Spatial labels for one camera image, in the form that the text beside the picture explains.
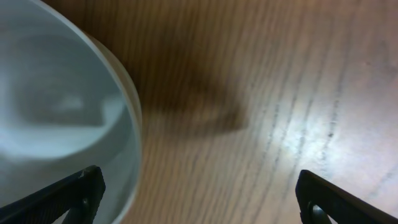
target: black plastic part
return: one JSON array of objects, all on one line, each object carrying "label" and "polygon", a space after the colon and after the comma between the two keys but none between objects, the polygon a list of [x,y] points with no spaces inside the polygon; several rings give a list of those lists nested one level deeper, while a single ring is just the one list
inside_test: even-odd
[{"label": "black plastic part", "polygon": [[34,194],[0,208],[0,224],[92,224],[105,192],[101,169],[87,167]]},{"label": "black plastic part", "polygon": [[296,197],[303,224],[395,224],[398,219],[354,197],[308,170],[302,170],[296,185]]}]

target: brown wooden surface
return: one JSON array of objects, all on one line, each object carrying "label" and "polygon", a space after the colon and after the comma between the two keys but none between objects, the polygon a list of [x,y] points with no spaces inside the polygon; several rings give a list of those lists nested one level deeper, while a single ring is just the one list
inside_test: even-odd
[{"label": "brown wooden surface", "polygon": [[398,216],[398,1],[45,2],[139,91],[125,223],[300,223],[301,169]]}]

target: tabletop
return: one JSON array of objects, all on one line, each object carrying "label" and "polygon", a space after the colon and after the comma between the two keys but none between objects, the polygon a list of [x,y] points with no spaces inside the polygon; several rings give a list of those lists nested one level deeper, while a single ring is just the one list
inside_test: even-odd
[{"label": "tabletop", "polygon": [[45,2],[138,89],[124,223],[300,223],[302,169],[398,217],[398,1]]}]

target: white bowl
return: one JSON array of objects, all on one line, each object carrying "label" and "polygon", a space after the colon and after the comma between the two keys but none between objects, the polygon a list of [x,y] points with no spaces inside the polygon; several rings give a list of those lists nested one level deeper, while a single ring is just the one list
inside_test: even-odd
[{"label": "white bowl", "polygon": [[141,162],[141,107],[127,71],[40,1],[0,8],[0,207],[96,165],[106,191],[95,223],[120,222]]}]

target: wooden table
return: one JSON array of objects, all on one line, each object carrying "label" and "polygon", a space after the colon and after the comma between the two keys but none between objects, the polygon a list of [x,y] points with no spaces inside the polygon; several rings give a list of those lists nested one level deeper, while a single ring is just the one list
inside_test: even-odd
[{"label": "wooden table", "polygon": [[139,91],[125,223],[300,223],[301,169],[398,216],[398,1],[45,2]]}]

